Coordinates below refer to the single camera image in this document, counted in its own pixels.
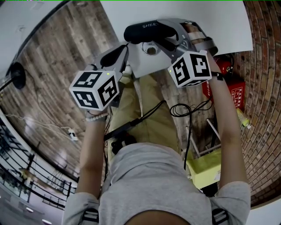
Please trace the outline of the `person's left forearm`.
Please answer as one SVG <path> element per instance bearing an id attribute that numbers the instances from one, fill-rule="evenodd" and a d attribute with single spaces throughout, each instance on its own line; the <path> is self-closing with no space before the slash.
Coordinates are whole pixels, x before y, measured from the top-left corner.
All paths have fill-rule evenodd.
<path id="1" fill-rule="evenodd" d="M 76 192 L 86 192 L 96 198 L 101 192 L 107 116 L 106 111 L 90 110 L 87 113 L 86 130 L 79 159 L 80 173 Z"/>

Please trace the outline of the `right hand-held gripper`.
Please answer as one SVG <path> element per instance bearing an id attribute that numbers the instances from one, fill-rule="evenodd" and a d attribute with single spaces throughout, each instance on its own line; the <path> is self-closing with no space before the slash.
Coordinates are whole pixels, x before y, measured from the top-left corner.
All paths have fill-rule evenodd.
<path id="1" fill-rule="evenodd" d="M 157 19 L 161 27 L 162 38 L 176 36 L 175 42 L 166 39 L 155 39 L 153 42 L 170 59 L 172 65 L 168 71 L 177 87 L 191 87 L 212 79 L 207 54 L 218 52 L 211 37 L 206 36 L 195 22 L 176 22 L 174 19 Z M 184 28 L 184 23 L 197 26 L 205 36 L 205 41 L 193 44 Z"/>

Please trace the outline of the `white power strip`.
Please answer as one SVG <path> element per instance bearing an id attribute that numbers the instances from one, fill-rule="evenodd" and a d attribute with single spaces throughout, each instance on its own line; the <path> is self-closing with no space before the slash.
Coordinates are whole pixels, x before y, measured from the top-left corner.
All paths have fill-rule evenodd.
<path id="1" fill-rule="evenodd" d="M 71 128 L 68 129 L 68 134 L 71 138 L 72 141 L 78 141 L 78 137 L 77 135 L 75 134 L 75 131 Z"/>

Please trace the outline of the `yellow-green cardboard box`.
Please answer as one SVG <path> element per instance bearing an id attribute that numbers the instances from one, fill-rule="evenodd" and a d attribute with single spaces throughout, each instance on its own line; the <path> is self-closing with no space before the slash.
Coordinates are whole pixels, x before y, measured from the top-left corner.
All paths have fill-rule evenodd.
<path id="1" fill-rule="evenodd" d="M 196 188 L 201 189 L 218 182 L 221 174 L 221 149 L 199 158 L 194 158 L 190 152 L 187 154 L 186 165 Z"/>

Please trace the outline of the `red fire extinguisher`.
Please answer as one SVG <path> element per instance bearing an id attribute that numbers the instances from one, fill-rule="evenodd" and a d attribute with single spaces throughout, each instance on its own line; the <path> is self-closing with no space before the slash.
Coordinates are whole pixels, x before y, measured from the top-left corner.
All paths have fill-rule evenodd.
<path id="1" fill-rule="evenodd" d="M 232 54 L 214 56 L 214 60 L 224 76 L 233 73 L 234 57 Z"/>

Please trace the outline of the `black metal railing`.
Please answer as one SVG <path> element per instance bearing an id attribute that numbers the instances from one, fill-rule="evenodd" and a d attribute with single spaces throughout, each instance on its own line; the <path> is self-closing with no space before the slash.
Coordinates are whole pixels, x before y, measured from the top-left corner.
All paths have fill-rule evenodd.
<path id="1" fill-rule="evenodd" d="M 25 149 L 1 120 L 0 184 L 28 203 L 34 196 L 60 210 L 76 189 L 68 177 Z"/>

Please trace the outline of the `person's right forearm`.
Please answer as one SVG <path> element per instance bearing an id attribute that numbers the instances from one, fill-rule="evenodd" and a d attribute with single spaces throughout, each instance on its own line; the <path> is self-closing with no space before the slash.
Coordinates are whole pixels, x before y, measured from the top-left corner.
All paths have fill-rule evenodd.
<path id="1" fill-rule="evenodd" d="M 221 70 L 210 53 L 207 54 L 212 79 L 209 80 L 221 140 L 220 187 L 235 181 L 247 183 L 241 145 L 241 129 L 234 101 Z"/>

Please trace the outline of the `yellow-green drink bottle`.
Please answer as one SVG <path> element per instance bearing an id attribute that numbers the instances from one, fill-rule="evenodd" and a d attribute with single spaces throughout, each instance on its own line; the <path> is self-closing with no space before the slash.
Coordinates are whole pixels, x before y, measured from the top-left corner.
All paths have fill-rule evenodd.
<path id="1" fill-rule="evenodd" d="M 236 108 L 236 111 L 242 126 L 250 129 L 251 128 L 250 120 L 245 116 L 245 114 L 239 108 Z"/>

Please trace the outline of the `person's right hand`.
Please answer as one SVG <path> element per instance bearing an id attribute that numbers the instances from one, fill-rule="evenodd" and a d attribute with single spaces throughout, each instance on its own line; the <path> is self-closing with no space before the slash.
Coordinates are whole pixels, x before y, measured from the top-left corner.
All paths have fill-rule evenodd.
<path id="1" fill-rule="evenodd" d="M 190 23 L 184 23 L 184 28 L 188 33 L 189 39 L 193 44 L 198 44 L 205 41 L 204 34 L 199 31 L 197 26 L 194 26 Z"/>

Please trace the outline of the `black waist pouch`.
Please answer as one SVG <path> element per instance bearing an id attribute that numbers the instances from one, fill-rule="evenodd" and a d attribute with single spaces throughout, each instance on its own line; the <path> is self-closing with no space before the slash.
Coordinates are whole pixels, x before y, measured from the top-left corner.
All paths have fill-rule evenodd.
<path id="1" fill-rule="evenodd" d="M 114 142 L 112 142 L 112 152 L 113 154 L 117 154 L 119 150 L 121 150 L 123 147 L 135 144 L 137 141 L 134 136 L 130 134 L 125 134 L 123 136 L 120 136 L 118 139 L 116 139 Z"/>

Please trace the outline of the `black round stand base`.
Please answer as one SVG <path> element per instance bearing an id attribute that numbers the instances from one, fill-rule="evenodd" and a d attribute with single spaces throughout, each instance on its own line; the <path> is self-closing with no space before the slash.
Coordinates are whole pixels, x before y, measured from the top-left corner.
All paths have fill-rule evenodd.
<path id="1" fill-rule="evenodd" d="M 19 62 L 13 63 L 8 72 L 10 78 L 4 84 L 0 85 L 0 92 L 10 84 L 13 84 L 16 89 L 21 90 L 26 84 L 26 74 L 22 64 Z"/>

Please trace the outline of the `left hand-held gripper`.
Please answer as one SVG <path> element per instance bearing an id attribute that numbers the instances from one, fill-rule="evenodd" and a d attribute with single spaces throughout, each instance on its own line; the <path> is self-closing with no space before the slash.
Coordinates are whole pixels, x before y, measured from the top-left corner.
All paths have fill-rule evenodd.
<path id="1" fill-rule="evenodd" d="M 103 111 L 119 95 L 119 80 L 129 57 L 127 44 L 99 55 L 94 65 L 78 71 L 69 91 L 82 109 Z"/>

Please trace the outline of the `small clear glass cup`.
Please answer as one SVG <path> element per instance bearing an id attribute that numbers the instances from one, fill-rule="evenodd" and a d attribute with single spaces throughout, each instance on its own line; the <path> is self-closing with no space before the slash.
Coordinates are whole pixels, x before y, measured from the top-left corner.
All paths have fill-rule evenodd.
<path id="1" fill-rule="evenodd" d="M 148 56 L 155 56 L 161 52 L 161 49 L 153 41 L 143 42 L 141 49 Z"/>

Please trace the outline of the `person's khaki trousers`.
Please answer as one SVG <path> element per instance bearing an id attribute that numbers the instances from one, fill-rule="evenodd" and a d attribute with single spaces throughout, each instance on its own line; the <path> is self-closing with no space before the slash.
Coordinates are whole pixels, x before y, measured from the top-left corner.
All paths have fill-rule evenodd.
<path id="1" fill-rule="evenodd" d="M 124 89 L 119 102 L 119 107 L 114 108 L 109 131 L 113 131 L 127 122 L 130 122 L 149 110 L 156 107 L 164 97 L 157 81 L 146 75 L 139 80 L 140 97 L 130 76 L 123 76 L 120 80 Z M 148 142 L 170 147 L 178 154 L 181 153 L 177 128 L 166 102 L 144 121 L 128 130 L 137 142 Z"/>

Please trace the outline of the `black glasses case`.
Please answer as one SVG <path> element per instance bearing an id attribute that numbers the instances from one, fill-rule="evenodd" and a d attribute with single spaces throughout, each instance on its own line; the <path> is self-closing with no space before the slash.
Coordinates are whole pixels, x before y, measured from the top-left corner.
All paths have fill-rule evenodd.
<path id="1" fill-rule="evenodd" d="M 162 40 L 177 36 L 174 28 L 164 25 L 157 20 L 138 23 L 126 27 L 124 31 L 125 41 L 132 44 Z"/>

